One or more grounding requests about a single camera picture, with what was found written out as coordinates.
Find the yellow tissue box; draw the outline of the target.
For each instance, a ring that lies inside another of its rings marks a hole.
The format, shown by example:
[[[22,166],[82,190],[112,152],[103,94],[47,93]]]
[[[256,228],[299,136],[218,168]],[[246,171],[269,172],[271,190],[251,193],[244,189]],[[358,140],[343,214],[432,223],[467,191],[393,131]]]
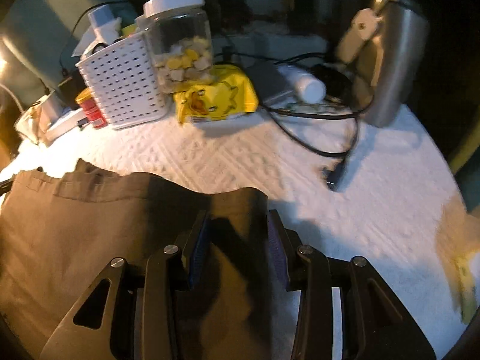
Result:
[[[463,324],[472,321],[479,308],[479,251],[456,259],[458,274],[460,311]]]

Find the stainless steel tumbler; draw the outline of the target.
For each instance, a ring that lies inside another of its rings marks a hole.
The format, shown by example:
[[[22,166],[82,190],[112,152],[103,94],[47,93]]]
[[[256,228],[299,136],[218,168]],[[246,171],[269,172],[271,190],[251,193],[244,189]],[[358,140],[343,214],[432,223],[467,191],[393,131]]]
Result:
[[[413,0],[373,0],[353,17],[335,56],[355,69],[353,92],[369,125],[390,125],[407,101],[428,32]]]

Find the white tissue bundle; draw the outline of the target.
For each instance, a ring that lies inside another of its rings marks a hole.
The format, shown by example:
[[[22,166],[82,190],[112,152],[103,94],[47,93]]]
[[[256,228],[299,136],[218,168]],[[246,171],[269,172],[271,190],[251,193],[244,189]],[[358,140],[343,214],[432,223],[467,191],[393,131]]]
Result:
[[[120,17],[115,17],[109,4],[101,5],[87,14],[90,26],[72,52],[72,57],[80,59],[107,48],[119,41],[121,34]]]

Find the black charger adapter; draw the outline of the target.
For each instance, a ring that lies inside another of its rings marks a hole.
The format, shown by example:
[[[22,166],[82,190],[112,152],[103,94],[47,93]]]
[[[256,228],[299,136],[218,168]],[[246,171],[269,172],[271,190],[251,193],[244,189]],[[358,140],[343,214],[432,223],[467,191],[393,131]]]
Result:
[[[76,98],[85,88],[86,83],[79,72],[74,72],[58,84],[59,96],[72,110],[79,107]]]

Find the brown t-shirt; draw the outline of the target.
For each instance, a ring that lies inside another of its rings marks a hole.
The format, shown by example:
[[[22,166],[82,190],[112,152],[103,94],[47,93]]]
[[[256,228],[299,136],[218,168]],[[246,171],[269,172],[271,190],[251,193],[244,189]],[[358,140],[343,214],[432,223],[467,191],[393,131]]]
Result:
[[[83,160],[60,178],[19,172],[1,205],[1,357],[270,359],[267,202]],[[191,287],[182,247],[199,211]]]

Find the clear jar white lid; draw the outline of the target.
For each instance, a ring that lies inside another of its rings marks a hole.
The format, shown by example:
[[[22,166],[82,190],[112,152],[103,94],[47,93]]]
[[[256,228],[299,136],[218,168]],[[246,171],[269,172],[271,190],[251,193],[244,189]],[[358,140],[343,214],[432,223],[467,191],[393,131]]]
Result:
[[[139,27],[166,94],[212,82],[213,49],[204,0],[150,0]]]

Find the white pill bottle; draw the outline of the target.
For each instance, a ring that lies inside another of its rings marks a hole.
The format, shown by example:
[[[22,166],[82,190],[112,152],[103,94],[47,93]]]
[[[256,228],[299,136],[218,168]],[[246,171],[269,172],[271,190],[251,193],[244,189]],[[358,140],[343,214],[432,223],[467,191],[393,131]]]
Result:
[[[318,104],[326,97],[326,85],[311,73],[292,65],[281,65],[278,71],[307,104]]]

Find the white perforated basket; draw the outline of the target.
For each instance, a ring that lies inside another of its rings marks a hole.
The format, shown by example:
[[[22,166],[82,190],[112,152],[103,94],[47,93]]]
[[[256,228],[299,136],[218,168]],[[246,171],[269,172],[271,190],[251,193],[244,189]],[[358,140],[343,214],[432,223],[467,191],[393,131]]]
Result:
[[[76,64],[95,102],[114,130],[162,119],[163,94],[142,33],[134,33]]]

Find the yellow duck snack bag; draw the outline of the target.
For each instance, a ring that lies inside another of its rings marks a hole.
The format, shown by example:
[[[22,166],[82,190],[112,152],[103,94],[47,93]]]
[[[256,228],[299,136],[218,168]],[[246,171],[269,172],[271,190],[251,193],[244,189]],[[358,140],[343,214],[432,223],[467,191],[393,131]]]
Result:
[[[230,64],[215,65],[211,72],[213,81],[210,84],[195,84],[173,95],[180,125],[231,119],[257,111],[259,99],[241,68]]]

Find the white power strip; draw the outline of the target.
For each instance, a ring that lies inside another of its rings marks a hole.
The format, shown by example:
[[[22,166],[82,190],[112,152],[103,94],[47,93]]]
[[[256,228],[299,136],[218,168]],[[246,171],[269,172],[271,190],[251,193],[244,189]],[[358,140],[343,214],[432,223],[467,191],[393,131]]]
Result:
[[[82,108],[68,111],[48,127],[43,138],[43,143],[45,146],[50,146],[57,138],[65,133],[87,124],[88,119]]]

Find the red can yellow lid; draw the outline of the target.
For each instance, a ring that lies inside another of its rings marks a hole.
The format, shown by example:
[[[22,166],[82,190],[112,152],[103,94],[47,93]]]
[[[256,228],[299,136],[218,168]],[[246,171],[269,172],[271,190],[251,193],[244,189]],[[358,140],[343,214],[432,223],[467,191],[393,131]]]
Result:
[[[89,123],[96,129],[107,126],[107,120],[100,111],[90,88],[83,89],[76,96],[76,104],[84,111]]]

